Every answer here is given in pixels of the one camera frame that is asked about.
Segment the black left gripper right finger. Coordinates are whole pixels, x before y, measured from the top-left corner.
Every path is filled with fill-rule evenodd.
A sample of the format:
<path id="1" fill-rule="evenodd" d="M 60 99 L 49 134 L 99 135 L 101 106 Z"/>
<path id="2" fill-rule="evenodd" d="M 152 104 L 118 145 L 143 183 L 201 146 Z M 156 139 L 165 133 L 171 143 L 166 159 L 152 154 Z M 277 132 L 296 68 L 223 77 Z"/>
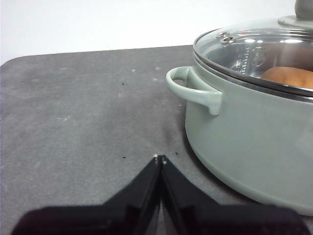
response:
<path id="1" fill-rule="evenodd" d="M 178 235 L 309 235 L 295 211 L 273 205 L 221 205 L 191 183 L 164 155 L 161 198 Z"/>

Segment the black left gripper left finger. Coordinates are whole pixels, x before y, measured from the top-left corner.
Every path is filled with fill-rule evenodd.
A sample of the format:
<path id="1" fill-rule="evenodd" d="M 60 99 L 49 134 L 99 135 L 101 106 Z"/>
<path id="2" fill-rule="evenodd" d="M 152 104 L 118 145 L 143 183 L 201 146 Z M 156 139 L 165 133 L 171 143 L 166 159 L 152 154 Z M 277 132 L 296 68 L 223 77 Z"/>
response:
<path id="1" fill-rule="evenodd" d="M 161 156 L 101 205 L 53 206 L 25 213 L 14 235 L 145 235 L 156 233 Z"/>

